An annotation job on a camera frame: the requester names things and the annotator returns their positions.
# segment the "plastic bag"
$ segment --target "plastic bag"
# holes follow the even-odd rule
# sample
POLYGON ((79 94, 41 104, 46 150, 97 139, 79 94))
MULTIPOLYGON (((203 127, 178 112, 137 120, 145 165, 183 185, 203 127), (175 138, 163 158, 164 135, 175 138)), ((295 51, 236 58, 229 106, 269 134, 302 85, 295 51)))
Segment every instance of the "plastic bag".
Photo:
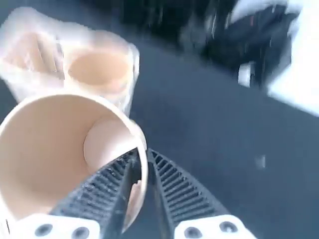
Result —
POLYGON ((139 51, 120 36, 20 7, 1 26, 0 41, 0 76, 18 102, 57 89, 84 91, 129 115, 139 51))

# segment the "dark object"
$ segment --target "dark object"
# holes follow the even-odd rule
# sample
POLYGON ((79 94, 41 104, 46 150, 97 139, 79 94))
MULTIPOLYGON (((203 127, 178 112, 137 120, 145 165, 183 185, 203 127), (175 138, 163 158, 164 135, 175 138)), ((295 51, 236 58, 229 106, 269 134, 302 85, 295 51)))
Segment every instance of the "dark object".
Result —
POLYGON ((299 15, 299 12, 285 13, 286 8, 286 5, 270 6, 216 32, 203 50, 203 56, 226 66, 234 74, 240 65, 254 63, 252 85, 264 87, 291 43, 288 30, 299 15))
POLYGON ((52 228, 53 228, 53 226, 51 224, 43 224, 35 230, 34 234, 37 237, 44 237, 52 231, 52 228))
MULTIPOLYGON (((149 182, 155 187, 163 238, 172 239, 175 228, 182 221, 228 214, 207 189, 168 158, 149 149, 148 161, 149 182)), ((88 178, 50 214, 95 220, 100 224, 103 239, 118 238, 122 232, 131 187, 140 179, 140 171, 134 170, 139 166, 132 167, 138 162, 136 149, 122 155, 88 178)), ((78 230, 72 234, 72 239, 88 236, 83 228, 78 230)))
MULTIPOLYGON (((200 55, 235 76, 242 64, 253 63, 251 86, 266 87, 275 71, 291 63, 284 55, 291 43, 288 30, 300 12, 286 13, 286 5, 271 5, 230 24, 237 0, 104 2, 104 9, 126 27, 144 37, 151 34, 179 52, 200 55)), ((90 3, 101 6, 99 0, 90 3)))

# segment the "cup rim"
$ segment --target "cup rim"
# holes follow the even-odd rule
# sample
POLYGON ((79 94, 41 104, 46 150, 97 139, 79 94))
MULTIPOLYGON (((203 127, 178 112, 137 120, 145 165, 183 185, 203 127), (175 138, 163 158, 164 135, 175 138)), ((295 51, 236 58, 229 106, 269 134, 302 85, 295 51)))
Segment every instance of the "cup rim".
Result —
MULTIPOLYGON (((148 169, 148 161, 147 161, 147 155, 146 155, 146 151, 145 151, 145 148, 144 148, 144 144, 143 144, 142 140, 139 138, 139 135, 138 135, 137 130, 136 130, 136 126, 115 105, 113 105, 112 103, 110 103, 108 100, 106 100, 103 97, 91 95, 91 94, 88 94, 88 93, 71 93, 71 92, 66 92, 66 91, 63 91, 63 90, 59 90, 59 91, 55 91, 55 92, 50 92, 48 94, 37 94, 35 96, 31 96, 31 97, 28 97, 28 98, 24 99, 21 103, 16 105, 9 112, 9 114, 4 118, 4 120, 0 124, 0 135, 5 130, 5 127, 10 122, 10 120, 20 110, 22 110, 24 107, 26 107, 26 106, 28 106, 28 105, 30 105, 32 103, 35 103, 35 102, 37 102, 39 100, 45 99, 45 98, 52 98, 52 97, 58 97, 58 96, 78 96, 78 97, 83 97, 83 98, 86 98, 88 100, 94 101, 94 102, 106 107, 107 109, 112 111, 124 123, 126 128, 131 133, 132 137, 135 138, 135 141, 136 141, 136 144, 137 144, 137 150, 138 150, 138 154, 139 154, 139 158, 140 158, 140 162, 141 162, 141 190, 140 190, 140 194, 139 194, 138 200, 137 200, 138 203, 133 205, 133 207, 132 207, 133 214, 132 214, 132 216, 130 216, 130 220, 128 220, 128 222, 126 222, 126 220, 127 220, 127 215, 126 215, 125 223, 123 225, 123 231, 126 231, 131 226, 131 224, 135 221, 136 217, 138 216, 138 214, 139 214, 139 212, 140 212, 140 210, 142 208, 142 205, 143 205, 143 202, 144 202, 144 198, 145 198, 145 194, 146 194, 146 190, 147 190, 149 169, 148 169)), ((12 213, 6 207, 5 202, 4 202, 4 200, 3 200, 2 196, 1 196, 1 192, 0 192, 0 201, 2 201, 2 202, 0 202, 0 205, 1 205, 1 203, 4 204, 5 210, 7 211, 7 215, 4 214, 4 216, 8 217, 9 221, 13 221, 13 222, 16 221, 14 219, 14 216, 12 215, 12 213)))

